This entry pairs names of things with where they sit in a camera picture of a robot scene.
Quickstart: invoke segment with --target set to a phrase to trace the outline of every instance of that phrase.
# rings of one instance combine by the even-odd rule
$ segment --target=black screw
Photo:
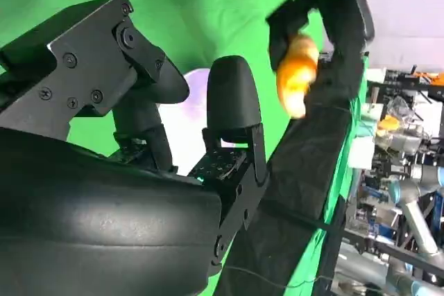
[[[72,53],[66,53],[63,55],[63,64],[69,69],[73,69],[77,66],[77,58]]]
[[[161,61],[161,60],[156,60],[156,61],[155,61],[155,68],[159,71],[163,64],[164,64],[163,61]]]
[[[69,109],[76,109],[78,106],[77,98],[75,97],[68,98],[67,105]]]
[[[43,87],[39,90],[39,97],[43,101],[51,100],[51,97],[53,97],[53,93],[48,87]]]
[[[134,32],[131,28],[125,28],[121,33],[122,42],[129,49],[133,49],[135,46],[135,38],[133,34]]]
[[[125,16],[128,16],[128,14],[131,13],[131,7],[130,7],[127,3],[124,3],[124,4],[122,5],[122,13],[123,13],[123,15],[125,15]]]
[[[103,100],[103,94],[100,90],[95,89],[91,93],[91,99],[94,103],[100,103]]]

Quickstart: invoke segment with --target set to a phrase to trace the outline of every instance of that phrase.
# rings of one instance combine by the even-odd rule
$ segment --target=cable
[[[272,286],[274,286],[276,288],[279,288],[279,289],[296,289],[296,288],[299,288],[299,287],[303,286],[304,284],[314,284],[318,280],[333,281],[333,279],[331,277],[325,277],[323,275],[319,275],[315,279],[302,281],[302,282],[300,282],[299,284],[296,284],[296,285],[289,285],[289,284],[284,285],[284,284],[277,284],[277,283],[267,279],[263,275],[260,275],[260,274],[258,274],[256,272],[253,272],[252,270],[249,270],[247,268],[237,267],[237,266],[233,266],[233,265],[224,265],[223,268],[224,269],[229,269],[229,270],[237,270],[237,271],[240,271],[240,272],[244,272],[246,274],[250,274],[250,275],[252,275],[254,277],[257,277],[258,279],[261,279],[262,281],[265,281],[266,283],[268,283],[268,284],[270,284],[270,285],[272,285]],[[352,277],[349,277],[349,276],[347,276],[347,275],[345,275],[343,273],[340,273],[340,274],[343,275],[344,277],[349,278],[349,279],[353,279]],[[366,288],[366,290],[374,291],[376,293],[379,293],[380,295],[385,295],[386,294],[386,293],[384,293],[384,291],[382,291],[380,289]]]
[[[310,281],[302,281],[301,283],[292,286],[292,285],[288,285],[288,284],[287,285],[277,284],[277,283],[267,279],[266,277],[264,277],[264,276],[262,276],[262,275],[260,275],[260,274],[258,274],[256,272],[253,272],[252,270],[248,270],[246,268],[237,267],[237,266],[231,266],[231,265],[224,265],[223,268],[227,268],[229,270],[238,270],[240,272],[244,272],[244,273],[253,275],[253,276],[257,277],[258,279],[261,279],[262,281],[265,281],[266,283],[268,283],[268,284],[270,284],[272,286],[275,286],[276,288],[280,288],[280,289],[295,289],[295,288],[299,288],[299,287],[303,286],[304,284],[315,283],[319,279],[325,279],[325,280],[328,280],[328,281],[333,281],[333,279],[331,279],[329,277],[319,276],[319,277],[317,277],[315,279],[312,279]]]

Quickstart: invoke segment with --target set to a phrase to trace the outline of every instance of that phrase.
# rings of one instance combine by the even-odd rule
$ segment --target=robotic hand
[[[195,295],[265,192],[247,62],[213,64],[207,151],[176,175],[157,103],[179,103],[189,88],[132,11],[129,0],[81,3],[0,49],[2,295]],[[111,157],[65,141],[75,116],[111,110]]]
[[[270,59],[278,70],[290,52],[292,39],[317,9],[334,46],[331,59],[319,62],[316,82],[306,100],[317,103],[351,100],[357,96],[364,72],[362,51],[375,29],[366,0],[287,0],[268,19]]]

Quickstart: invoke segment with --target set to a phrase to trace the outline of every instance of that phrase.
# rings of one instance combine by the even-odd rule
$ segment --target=orange object
[[[400,126],[400,121],[389,114],[377,124],[378,129],[386,131],[396,131]]]
[[[414,76],[429,79],[430,85],[444,86],[444,73],[415,72]]]
[[[276,71],[279,100],[292,118],[305,116],[304,97],[316,79],[319,51],[306,35],[295,36]]]

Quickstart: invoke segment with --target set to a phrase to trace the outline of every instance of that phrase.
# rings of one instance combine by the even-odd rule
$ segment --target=white wall
[[[367,0],[375,23],[371,67],[444,70],[444,0]]]

